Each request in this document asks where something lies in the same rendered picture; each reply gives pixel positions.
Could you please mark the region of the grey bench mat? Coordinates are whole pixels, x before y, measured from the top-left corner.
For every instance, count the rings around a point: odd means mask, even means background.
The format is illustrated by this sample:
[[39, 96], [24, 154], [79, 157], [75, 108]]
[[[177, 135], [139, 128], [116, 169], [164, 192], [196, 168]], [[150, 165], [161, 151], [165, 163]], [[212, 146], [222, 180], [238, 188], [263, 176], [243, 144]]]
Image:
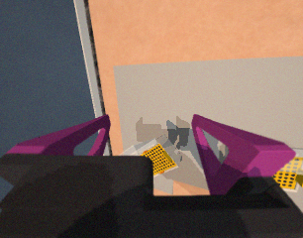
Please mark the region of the grey bench mat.
[[303, 148], [303, 56], [113, 65], [123, 151], [163, 134], [179, 167], [153, 178], [208, 189], [194, 114]]

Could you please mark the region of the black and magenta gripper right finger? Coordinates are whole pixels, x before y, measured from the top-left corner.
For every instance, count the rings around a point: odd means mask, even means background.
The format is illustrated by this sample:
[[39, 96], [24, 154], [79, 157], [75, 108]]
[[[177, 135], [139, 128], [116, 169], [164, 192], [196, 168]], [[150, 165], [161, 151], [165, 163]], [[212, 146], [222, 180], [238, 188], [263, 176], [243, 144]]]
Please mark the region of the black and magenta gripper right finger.
[[[272, 177], [296, 156], [283, 142], [197, 114], [191, 126], [210, 195], [226, 194], [240, 178]], [[229, 154], [222, 164], [202, 129], [228, 147]]]

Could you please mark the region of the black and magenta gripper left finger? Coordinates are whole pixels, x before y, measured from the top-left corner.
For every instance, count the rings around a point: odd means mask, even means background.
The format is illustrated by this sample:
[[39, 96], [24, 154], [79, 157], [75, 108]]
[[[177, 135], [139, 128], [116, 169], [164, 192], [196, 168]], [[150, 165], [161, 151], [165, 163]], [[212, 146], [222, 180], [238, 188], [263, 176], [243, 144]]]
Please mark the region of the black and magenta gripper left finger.
[[74, 148], [100, 130], [87, 156], [103, 156], [110, 127], [110, 118], [106, 114], [82, 124], [18, 143], [6, 154], [74, 156]]

